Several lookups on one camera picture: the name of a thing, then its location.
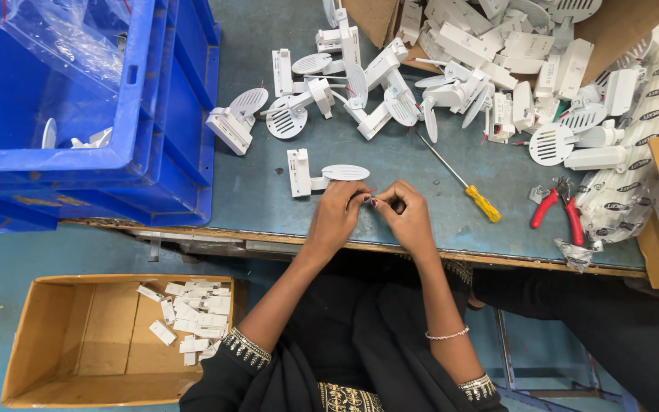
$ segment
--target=wire cutter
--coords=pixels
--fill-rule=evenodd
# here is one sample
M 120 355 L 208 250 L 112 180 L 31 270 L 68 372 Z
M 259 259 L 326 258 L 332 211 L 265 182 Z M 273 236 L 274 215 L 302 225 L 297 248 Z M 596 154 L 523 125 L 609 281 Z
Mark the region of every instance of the wire cutter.
M 571 232 L 573 234 L 573 244 L 576 246 L 583 245 L 583 231 L 581 230 L 581 220 L 579 219 L 579 212 L 574 205 L 575 197 L 571 197 L 571 179 L 563 178 L 559 180 L 557 188 L 551 189 L 551 192 L 541 201 L 538 208 L 535 210 L 533 220 L 530 222 L 530 227 L 537 229 L 543 221 L 543 217 L 552 204 L 558 201 L 559 196 L 563 199 L 563 209 L 568 214 L 568 220 L 571 222 Z

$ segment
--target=screwdriver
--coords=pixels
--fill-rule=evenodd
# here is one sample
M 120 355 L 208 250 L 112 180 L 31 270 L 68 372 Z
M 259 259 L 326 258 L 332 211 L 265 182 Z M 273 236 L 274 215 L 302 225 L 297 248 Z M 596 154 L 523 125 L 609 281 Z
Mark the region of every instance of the screwdriver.
M 475 188 L 474 185 L 471 185 L 471 186 L 470 186 L 470 185 L 467 185 L 467 184 L 464 182 L 464 180 L 462 180 L 462 178 L 459 177 L 459 175 L 457 174 L 457 172 L 454 172 L 454 169 L 452 169 L 452 166 L 449 166 L 449 164 L 447 163 L 447 161 L 444 160 L 444 158 L 442 157 L 442 155 L 441 155 L 441 154 L 438 154 L 438 153 L 434 150 L 434 148 L 431 147 L 431 145 L 429 145 L 428 142 L 426 142 L 426 139 L 425 139 L 423 136 L 421 136 L 421 133 L 419 133 L 418 130 L 416 131 L 416 134 L 419 135 L 419 137 L 421 138 L 421 140 L 423 140 L 423 142 L 426 143 L 426 146 L 428 146 L 428 148 L 431 149 L 431 151 L 434 152 L 434 154 L 436 154 L 436 157 L 439 158 L 440 161 L 442 161 L 442 163 L 447 167 L 447 169 L 449 169 L 449 170 L 450 170 L 450 171 L 451 171 L 451 172 L 457 177 L 457 179 L 459 179 L 459 181 L 462 182 L 462 184 L 463 184 L 464 187 L 466 188 L 466 189 L 464 189 L 464 193 L 467 193 L 467 194 L 469 195 L 469 197 L 471 197 L 472 199 L 474 199 L 474 203 L 476 203 L 477 206 L 478 206 L 480 209 L 482 209 L 483 212 L 485 212 L 485 214 L 487 215 L 487 217 L 489 217 L 490 220 L 491 220 L 493 223 L 494 223 L 494 222 L 497 222 L 497 221 L 500 221 L 500 219 L 502 219 L 502 215 L 500 214 L 500 212 L 498 212 L 497 209 L 493 208 L 493 207 L 492 207 L 492 204 L 490 204 L 490 202 L 487 201 L 487 199 L 485 199 L 484 197 L 482 197 L 482 195 L 480 194 L 480 192 L 477 192 L 477 188 Z

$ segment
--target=stacked blue crates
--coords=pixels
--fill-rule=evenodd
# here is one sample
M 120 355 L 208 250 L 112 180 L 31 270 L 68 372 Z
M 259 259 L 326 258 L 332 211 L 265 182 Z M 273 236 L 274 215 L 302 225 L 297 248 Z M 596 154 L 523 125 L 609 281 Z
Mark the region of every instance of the stacked blue crates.
M 220 24 L 207 0 L 140 0 L 131 11 L 115 99 L 51 70 L 0 29 L 0 232 L 54 230 L 64 218 L 210 219 L 215 135 L 204 122 L 217 95 Z M 41 149 L 50 118 L 56 148 Z M 107 127 L 109 145 L 70 148 L 72 137 Z

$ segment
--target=silver bracelet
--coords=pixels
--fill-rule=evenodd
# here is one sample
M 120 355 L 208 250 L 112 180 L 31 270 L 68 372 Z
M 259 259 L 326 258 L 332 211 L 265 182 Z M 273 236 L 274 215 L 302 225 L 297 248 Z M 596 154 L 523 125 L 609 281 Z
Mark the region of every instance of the silver bracelet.
M 469 326 L 464 325 L 464 330 L 462 332 L 457 332 L 457 333 L 454 333 L 453 335 L 449 335 L 449 336 L 429 336 L 428 331 L 426 331 L 426 337 L 430 340 L 447 340 L 447 339 L 455 338 L 457 336 L 462 336 L 463 334 L 466 334 L 467 332 L 469 332 Z

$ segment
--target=crate handle hole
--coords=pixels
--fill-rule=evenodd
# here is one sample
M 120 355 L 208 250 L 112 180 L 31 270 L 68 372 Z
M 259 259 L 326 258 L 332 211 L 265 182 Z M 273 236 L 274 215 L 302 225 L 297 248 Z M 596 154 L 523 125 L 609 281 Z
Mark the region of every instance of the crate handle hole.
M 136 75 L 139 73 L 139 66 L 131 65 L 129 66 L 129 74 L 126 79 L 127 84 L 136 84 Z

